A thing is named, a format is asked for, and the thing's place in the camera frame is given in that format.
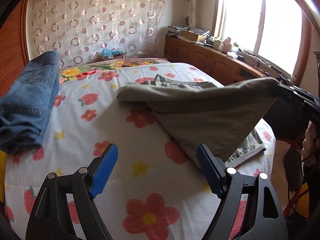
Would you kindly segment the right hand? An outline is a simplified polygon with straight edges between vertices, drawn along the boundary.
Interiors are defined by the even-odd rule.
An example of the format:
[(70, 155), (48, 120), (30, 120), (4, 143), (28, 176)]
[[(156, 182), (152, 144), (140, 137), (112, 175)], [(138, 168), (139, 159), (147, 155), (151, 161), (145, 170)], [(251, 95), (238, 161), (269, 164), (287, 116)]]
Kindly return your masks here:
[(305, 159), (304, 165), (311, 167), (316, 163), (315, 152), (319, 150), (319, 137), (312, 122), (309, 122), (303, 141), (302, 158)]

